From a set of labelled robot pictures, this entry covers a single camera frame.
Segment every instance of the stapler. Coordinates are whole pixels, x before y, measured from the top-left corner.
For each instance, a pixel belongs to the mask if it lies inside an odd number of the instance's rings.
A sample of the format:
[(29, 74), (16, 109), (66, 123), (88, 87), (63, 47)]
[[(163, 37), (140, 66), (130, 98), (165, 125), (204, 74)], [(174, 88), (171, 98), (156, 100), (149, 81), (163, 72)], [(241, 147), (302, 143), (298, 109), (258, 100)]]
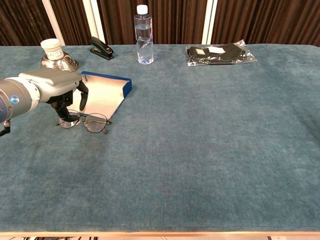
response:
[(90, 49), (91, 53), (96, 54), (96, 55), (98, 55), (104, 59), (107, 59), (107, 60), (114, 58), (114, 56), (113, 56), (114, 51), (111, 49), (111, 47), (109, 47), (103, 41), (92, 36), (89, 39), (89, 43), (93, 46), (93, 48)]

